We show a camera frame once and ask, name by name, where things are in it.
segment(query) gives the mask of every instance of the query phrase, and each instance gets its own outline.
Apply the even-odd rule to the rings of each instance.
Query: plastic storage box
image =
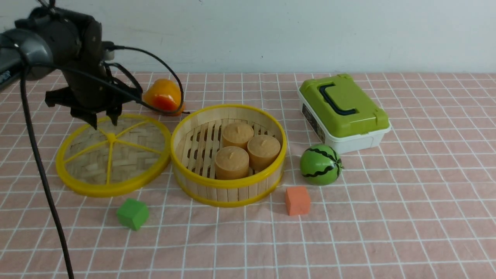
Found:
[[[319,139],[340,154],[376,147],[391,130],[386,112],[348,74],[306,80],[298,95]]]

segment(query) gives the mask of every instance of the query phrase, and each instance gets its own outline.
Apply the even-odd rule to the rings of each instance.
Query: green ball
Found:
[[[341,157],[330,146],[314,145],[303,152],[300,169],[306,181],[312,185],[329,185],[341,174]]]

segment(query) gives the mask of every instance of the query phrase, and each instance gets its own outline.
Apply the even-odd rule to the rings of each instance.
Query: wall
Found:
[[[176,71],[496,72],[494,0],[58,0]],[[34,0],[3,1],[0,27]],[[141,54],[116,59],[163,71]]]

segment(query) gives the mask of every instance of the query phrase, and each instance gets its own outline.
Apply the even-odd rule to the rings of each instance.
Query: box label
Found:
[[[317,134],[317,137],[319,138],[319,140],[322,143],[325,143],[324,131],[322,130],[322,128],[318,124],[317,120],[315,119],[315,117],[312,115],[312,113],[310,112],[310,110],[307,108],[307,106],[305,104],[303,104],[302,113],[305,116],[305,118],[307,119],[307,121],[310,124],[313,131]]]

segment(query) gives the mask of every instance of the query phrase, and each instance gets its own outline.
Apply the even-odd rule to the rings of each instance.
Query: candle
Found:
[[[229,180],[248,176],[249,156],[246,150],[237,146],[227,146],[215,155],[217,179]]]
[[[246,150],[253,137],[253,128],[243,122],[234,122],[222,127],[222,146],[237,146]]]
[[[274,137],[259,135],[250,139],[247,148],[250,167],[262,171],[275,161],[281,151],[281,143]]]

